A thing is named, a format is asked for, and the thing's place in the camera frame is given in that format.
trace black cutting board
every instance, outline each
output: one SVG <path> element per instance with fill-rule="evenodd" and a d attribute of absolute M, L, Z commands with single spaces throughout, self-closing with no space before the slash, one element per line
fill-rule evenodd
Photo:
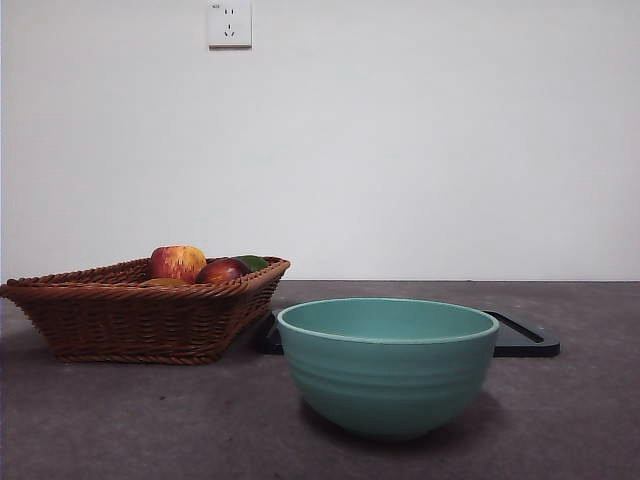
<path fill-rule="evenodd" d="M 255 337 L 259 351 L 270 355 L 282 355 L 282 342 L 278 332 L 276 315 L 269 313 L 261 320 Z M 521 320 L 514 320 L 501 313 L 486 311 L 500 322 L 494 357 L 554 357 L 560 353 L 560 342 L 542 327 L 533 327 Z"/>

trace wicker basket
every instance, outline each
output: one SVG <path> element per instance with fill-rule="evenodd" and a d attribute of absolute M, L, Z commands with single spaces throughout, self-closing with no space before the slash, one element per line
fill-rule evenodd
<path fill-rule="evenodd" d="M 210 363 L 265 315 L 286 260 L 220 285 L 144 286 L 148 258 L 9 280 L 12 300 L 63 361 Z"/>

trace wall socket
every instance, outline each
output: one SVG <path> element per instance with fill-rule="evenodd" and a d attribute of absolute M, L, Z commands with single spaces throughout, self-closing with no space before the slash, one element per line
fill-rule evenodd
<path fill-rule="evenodd" d="M 209 50 L 251 48 L 251 2 L 221 0 L 208 8 Z"/>

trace teal bowl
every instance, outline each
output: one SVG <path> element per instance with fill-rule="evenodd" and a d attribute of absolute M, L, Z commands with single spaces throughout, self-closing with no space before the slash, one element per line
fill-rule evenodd
<path fill-rule="evenodd" d="M 278 329 L 314 410 L 356 434 L 394 440 L 421 436 L 473 401 L 498 322 L 446 303 L 344 298 L 287 308 Z"/>

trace red apple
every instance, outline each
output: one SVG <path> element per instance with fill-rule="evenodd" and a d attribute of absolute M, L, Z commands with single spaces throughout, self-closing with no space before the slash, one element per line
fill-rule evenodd
<path fill-rule="evenodd" d="M 196 283 L 224 283 L 247 273 L 249 273 L 249 267 L 240 260 L 220 258 L 200 270 Z"/>
<path fill-rule="evenodd" d="M 158 247 L 149 259 L 151 278 L 178 278 L 194 283 L 198 272 L 207 264 L 199 248 L 189 246 Z"/>

